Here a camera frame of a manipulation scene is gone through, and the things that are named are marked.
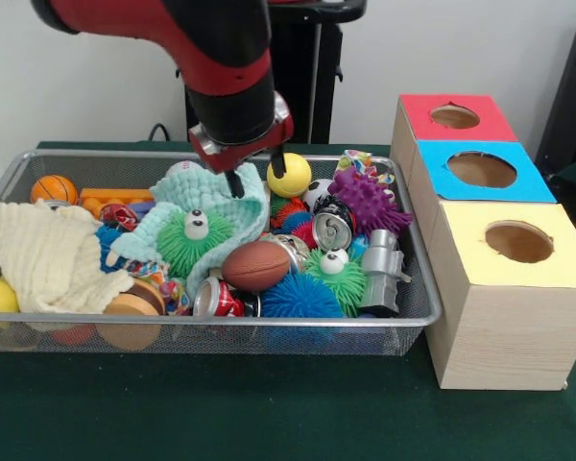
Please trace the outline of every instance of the orange toy block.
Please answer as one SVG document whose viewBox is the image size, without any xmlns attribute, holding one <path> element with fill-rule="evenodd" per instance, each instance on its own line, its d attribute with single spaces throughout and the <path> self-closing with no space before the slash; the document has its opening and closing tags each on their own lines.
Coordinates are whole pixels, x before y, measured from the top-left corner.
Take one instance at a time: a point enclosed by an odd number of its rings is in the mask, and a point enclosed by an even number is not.
<svg viewBox="0 0 576 461">
<path fill-rule="evenodd" d="M 100 218 L 103 206 L 110 204 L 128 205 L 141 202 L 152 202 L 154 196 L 149 189 L 91 189 L 81 191 L 81 205 L 92 213 L 96 219 Z"/>
</svg>

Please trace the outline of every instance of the metal basket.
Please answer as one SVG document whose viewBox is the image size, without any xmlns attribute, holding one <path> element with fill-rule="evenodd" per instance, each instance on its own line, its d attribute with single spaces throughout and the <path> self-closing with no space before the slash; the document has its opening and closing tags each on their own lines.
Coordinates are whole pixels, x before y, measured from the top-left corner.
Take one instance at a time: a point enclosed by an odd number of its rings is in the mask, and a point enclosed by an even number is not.
<svg viewBox="0 0 576 461">
<path fill-rule="evenodd" d="M 148 188 L 177 161 L 194 154 L 37 150 L 15 159 L 0 181 L 0 201 L 28 202 L 35 181 L 59 174 L 81 187 Z M 311 156 L 314 178 L 332 178 L 338 157 Z M 264 177 L 269 158 L 253 162 Z M 400 171 L 375 158 L 378 171 L 396 175 L 396 196 L 412 211 Z M 395 319 L 267 319 L 119 317 L 108 315 L 0 314 L 0 351 L 270 353 L 403 355 L 422 329 L 441 315 L 437 285 L 416 223 L 399 239 L 404 272 Z M 104 338 L 107 331 L 111 343 Z"/>
</svg>

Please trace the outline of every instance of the brown football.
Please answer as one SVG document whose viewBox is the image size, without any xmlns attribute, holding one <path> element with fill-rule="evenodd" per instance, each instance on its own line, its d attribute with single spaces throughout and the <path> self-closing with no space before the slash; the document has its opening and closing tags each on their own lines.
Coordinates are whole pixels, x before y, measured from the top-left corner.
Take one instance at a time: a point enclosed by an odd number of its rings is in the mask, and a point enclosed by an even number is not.
<svg viewBox="0 0 576 461">
<path fill-rule="evenodd" d="M 271 288 L 290 271 L 290 257 L 273 242 L 247 243 L 222 264 L 222 278 L 240 290 L 254 293 Z"/>
</svg>

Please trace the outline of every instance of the shape sorter box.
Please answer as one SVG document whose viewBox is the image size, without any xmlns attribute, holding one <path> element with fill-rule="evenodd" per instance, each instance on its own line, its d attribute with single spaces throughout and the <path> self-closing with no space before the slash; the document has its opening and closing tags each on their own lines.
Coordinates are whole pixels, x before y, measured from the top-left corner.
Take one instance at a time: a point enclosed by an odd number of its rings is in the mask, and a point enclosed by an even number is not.
<svg viewBox="0 0 576 461">
<path fill-rule="evenodd" d="M 561 390 L 576 360 L 576 230 L 563 207 L 442 201 L 429 255 L 440 386 Z"/>
<path fill-rule="evenodd" d="M 408 186 L 428 250 L 440 198 L 555 204 L 518 142 L 418 141 Z"/>
<path fill-rule="evenodd" d="M 409 184 L 417 141 L 507 141 L 516 136 L 491 96 L 402 94 L 391 158 Z"/>
</svg>

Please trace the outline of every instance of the green spiky ball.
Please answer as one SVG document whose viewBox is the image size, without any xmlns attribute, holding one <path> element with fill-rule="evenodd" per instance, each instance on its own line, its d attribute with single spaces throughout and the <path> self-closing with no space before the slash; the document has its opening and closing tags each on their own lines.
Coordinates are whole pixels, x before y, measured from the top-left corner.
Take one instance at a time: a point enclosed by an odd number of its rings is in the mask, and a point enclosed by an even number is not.
<svg viewBox="0 0 576 461">
<path fill-rule="evenodd" d="M 232 237 L 232 224 L 217 214 L 208 214 L 209 234 L 201 240 L 185 235 L 185 213 L 175 211 L 157 236 L 157 250 L 170 264 L 169 276 L 187 278 L 192 267 L 209 250 Z"/>
<path fill-rule="evenodd" d="M 305 261 L 305 272 L 321 280 L 337 297 L 344 314 L 348 317 L 358 316 L 358 306 L 363 298 L 367 277 L 363 273 L 359 262 L 351 260 L 344 270 L 337 275 L 325 274 L 321 268 L 324 257 L 322 250 L 313 250 Z"/>
</svg>

